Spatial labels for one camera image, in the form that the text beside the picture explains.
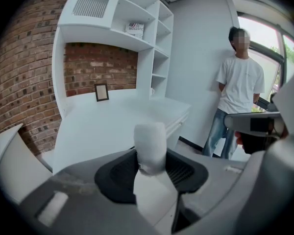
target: red brick wall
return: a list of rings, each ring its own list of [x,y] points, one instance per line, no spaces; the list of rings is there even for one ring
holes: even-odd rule
[[[54,149],[61,122],[51,75],[57,22],[66,0],[27,0],[0,40],[0,133],[19,131],[35,154]],[[67,94],[93,91],[96,81],[109,89],[135,87],[137,54],[103,45],[66,48]]]
[[[70,43],[65,55],[67,96],[94,92],[95,83],[107,83],[108,90],[136,88],[137,52],[100,44]]]

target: white shelving unit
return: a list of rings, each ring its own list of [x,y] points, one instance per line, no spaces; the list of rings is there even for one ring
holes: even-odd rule
[[[129,23],[144,24],[143,39],[125,33]],[[72,110],[63,78],[66,43],[99,43],[138,52],[137,93],[149,100],[150,88],[155,89],[152,97],[165,96],[172,31],[173,14],[159,0],[68,0],[59,19],[52,57],[61,117]]]

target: white cabinet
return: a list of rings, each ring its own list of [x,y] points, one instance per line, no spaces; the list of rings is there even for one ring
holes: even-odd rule
[[[58,25],[110,28],[119,0],[68,0]]]

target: man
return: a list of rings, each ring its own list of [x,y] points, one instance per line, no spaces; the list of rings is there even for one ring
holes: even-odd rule
[[[226,58],[217,76],[221,98],[203,155],[212,157],[218,141],[226,137],[221,158],[231,159],[237,143],[234,131],[227,130],[223,119],[227,114],[249,113],[253,102],[264,92],[264,72],[261,66],[249,58],[250,37],[240,28],[232,27],[229,41],[236,54]]]

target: white desk hutch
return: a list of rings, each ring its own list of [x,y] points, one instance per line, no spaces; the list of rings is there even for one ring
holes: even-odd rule
[[[145,25],[143,39],[125,33],[128,23]],[[172,30],[173,14],[160,0],[67,1],[52,54],[54,93],[62,118],[54,174],[71,164],[129,149],[134,127],[142,122],[163,122],[168,147],[175,147],[190,105],[165,97]],[[67,97],[66,43],[99,43],[138,52],[136,89],[109,91],[110,99],[102,102],[96,102],[94,93]]]

